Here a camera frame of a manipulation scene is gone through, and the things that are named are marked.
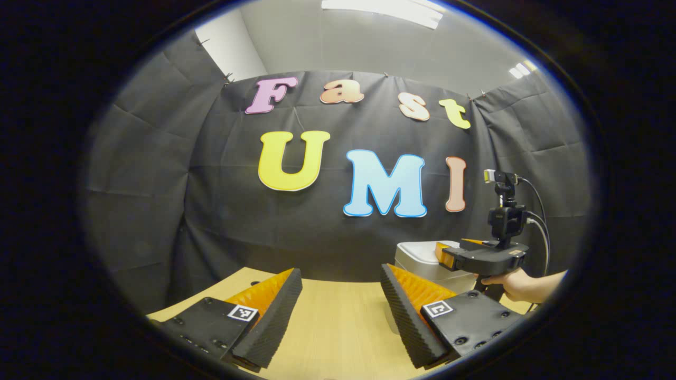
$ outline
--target blue letter m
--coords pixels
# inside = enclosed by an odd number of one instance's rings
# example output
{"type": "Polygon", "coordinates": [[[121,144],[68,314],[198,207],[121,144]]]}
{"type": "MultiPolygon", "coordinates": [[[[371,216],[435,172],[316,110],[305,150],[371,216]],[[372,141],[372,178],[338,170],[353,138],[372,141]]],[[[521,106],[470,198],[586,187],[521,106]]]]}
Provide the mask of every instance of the blue letter m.
{"type": "Polygon", "coordinates": [[[345,215],[369,216],[373,213],[373,207],[367,202],[368,190],[373,194],[382,215],[386,215],[392,207],[397,193],[399,204],[394,208],[395,215],[419,218],[427,214],[427,208],[423,205],[420,179],[425,160],[421,157],[402,155],[389,176],[378,156],[370,150],[351,150],[347,153],[347,159],[352,161],[354,177],[352,198],[343,207],[345,215]]]}

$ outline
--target black fabric backdrop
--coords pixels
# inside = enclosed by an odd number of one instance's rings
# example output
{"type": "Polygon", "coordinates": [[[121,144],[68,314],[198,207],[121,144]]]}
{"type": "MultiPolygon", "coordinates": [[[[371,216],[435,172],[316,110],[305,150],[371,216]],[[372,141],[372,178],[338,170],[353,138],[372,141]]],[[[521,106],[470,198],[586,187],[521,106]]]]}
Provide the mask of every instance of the black fabric backdrop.
{"type": "MultiPolygon", "coordinates": [[[[113,278],[143,313],[213,285],[243,266],[304,278],[378,281],[402,241],[489,238],[487,212],[497,204],[486,168],[517,172],[543,196],[552,234],[550,273],[567,268],[589,216],[592,173],[583,124],[572,105],[536,74],[469,100],[445,89],[363,72],[291,72],[290,88],[267,114],[244,114],[257,91],[251,78],[223,88],[223,75],[194,33],[157,54],[130,80],[91,129],[86,209],[92,242],[113,278]],[[359,103],[323,104],[323,86],[360,83],[359,103]],[[398,109],[409,92],[427,102],[430,120],[398,109]],[[462,130],[438,104],[455,99],[471,128],[462,130]],[[269,189],[258,178],[261,135],[293,133],[283,169],[301,168],[305,130],[325,130],[321,171],[297,192],[269,189]],[[402,154],[425,159],[423,218],[390,210],[364,218],[343,214],[352,188],[351,149],[374,151],[388,174],[402,154]],[[467,163],[465,210],[449,213],[445,158],[467,163]]],[[[517,199],[537,209],[530,189],[517,199]]],[[[369,203],[375,203],[369,195],[369,203]]],[[[535,227],[518,238],[531,246],[525,269],[542,270],[535,227]]]]}

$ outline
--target table surface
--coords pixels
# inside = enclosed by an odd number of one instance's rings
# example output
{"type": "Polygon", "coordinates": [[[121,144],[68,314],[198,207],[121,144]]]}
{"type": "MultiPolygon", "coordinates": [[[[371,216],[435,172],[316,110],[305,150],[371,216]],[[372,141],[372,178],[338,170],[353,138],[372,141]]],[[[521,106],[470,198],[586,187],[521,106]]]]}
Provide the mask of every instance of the table surface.
{"type": "MultiPolygon", "coordinates": [[[[194,296],[148,314],[164,322],[204,297],[225,300],[274,274],[242,268],[194,296]]],[[[287,332],[267,369],[257,376],[280,380],[410,379],[415,369],[393,330],[380,283],[343,283],[303,279],[287,332]]],[[[500,303],[526,313],[527,302],[500,303]]]]}

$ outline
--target yellow letter u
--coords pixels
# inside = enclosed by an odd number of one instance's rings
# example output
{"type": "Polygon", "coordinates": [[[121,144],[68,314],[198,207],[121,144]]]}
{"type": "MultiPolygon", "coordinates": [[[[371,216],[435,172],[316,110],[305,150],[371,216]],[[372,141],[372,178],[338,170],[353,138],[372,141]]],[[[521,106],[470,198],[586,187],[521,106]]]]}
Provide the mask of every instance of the yellow letter u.
{"type": "Polygon", "coordinates": [[[322,163],[324,141],[330,139],[331,135],[323,130],[309,130],[300,135],[306,142],[305,161],[298,173],[289,174],[282,170],[282,157],[286,144],[292,138],[292,133],[284,131],[268,132],[260,137],[263,151],[258,163],[258,178],[271,189],[298,191],[314,183],[322,163]]]}

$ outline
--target ceiling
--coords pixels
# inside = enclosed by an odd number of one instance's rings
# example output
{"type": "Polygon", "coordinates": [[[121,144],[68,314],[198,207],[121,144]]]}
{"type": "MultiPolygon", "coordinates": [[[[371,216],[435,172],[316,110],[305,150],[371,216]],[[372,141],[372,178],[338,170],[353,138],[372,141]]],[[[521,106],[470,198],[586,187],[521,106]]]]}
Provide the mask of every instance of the ceiling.
{"type": "Polygon", "coordinates": [[[242,18],[268,73],[386,72],[471,97],[514,80],[528,59],[478,20],[447,10],[435,29],[362,11],[322,10],[321,0],[258,0],[242,18]]]}

